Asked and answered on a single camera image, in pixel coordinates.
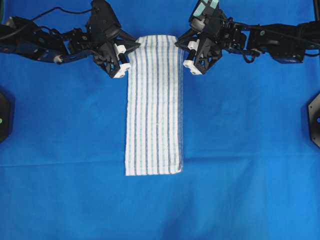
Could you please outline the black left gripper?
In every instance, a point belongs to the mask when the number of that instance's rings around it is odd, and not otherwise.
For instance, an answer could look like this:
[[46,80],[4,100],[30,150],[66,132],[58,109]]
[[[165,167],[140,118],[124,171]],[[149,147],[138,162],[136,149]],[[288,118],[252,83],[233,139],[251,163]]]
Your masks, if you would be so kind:
[[120,29],[120,40],[106,42],[92,50],[93,61],[104,70],[110,78],[123,78],[131,68],[127,55],[140,47],[137,38]]

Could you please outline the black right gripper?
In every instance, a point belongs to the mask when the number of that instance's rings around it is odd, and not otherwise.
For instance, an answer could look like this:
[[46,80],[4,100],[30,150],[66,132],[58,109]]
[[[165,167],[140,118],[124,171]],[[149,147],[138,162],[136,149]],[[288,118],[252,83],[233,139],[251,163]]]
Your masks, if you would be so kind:
[[209,38],[200,40],[193,29],[181,35],[175,46],[189,53],[183,66],[193,75],[204,75],[222,57],[222,49],[217,44]]

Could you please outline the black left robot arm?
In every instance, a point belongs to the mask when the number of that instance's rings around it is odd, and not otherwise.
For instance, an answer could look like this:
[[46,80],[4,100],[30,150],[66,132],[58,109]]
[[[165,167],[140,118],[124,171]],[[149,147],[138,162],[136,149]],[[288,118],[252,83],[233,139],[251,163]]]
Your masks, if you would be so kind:
[[33,61],[66,64],[92,56],[110,78],[122,78],[131,65],[128,54],[139,48],[134,37],[111,18],[91,16],[86,31],[60,33],[22,17],[10,17],[0,26],[0,51]]

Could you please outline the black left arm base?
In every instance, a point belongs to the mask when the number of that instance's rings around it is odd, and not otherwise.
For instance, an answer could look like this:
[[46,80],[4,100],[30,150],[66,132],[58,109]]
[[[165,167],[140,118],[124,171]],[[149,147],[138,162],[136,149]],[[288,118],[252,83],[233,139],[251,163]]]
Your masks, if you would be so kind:
[[15,105],[15,96],[0,86],[0,143],[3,143],[13,131]]

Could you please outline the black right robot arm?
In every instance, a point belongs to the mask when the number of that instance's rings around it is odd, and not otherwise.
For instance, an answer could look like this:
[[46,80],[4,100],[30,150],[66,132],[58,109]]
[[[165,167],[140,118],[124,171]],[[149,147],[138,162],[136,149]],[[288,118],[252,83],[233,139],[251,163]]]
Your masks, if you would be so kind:
[[307,51],[320,48],[320,23],[247,25],[222,15],[194,17],[175,45],[188,53],[183,65],[193,75],[204,75],[223,51],[241,55],[248,64],[265,53],[281,64],[301,64],[305,56],[316,57]]

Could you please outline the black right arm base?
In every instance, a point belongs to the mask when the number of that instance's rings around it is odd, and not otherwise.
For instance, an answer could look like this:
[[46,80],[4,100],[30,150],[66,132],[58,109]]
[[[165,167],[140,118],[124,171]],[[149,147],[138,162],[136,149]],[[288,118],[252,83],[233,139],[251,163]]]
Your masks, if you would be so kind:
[[320,148],[320,92],[313,95],[306,105],[308,136],[310,141]]

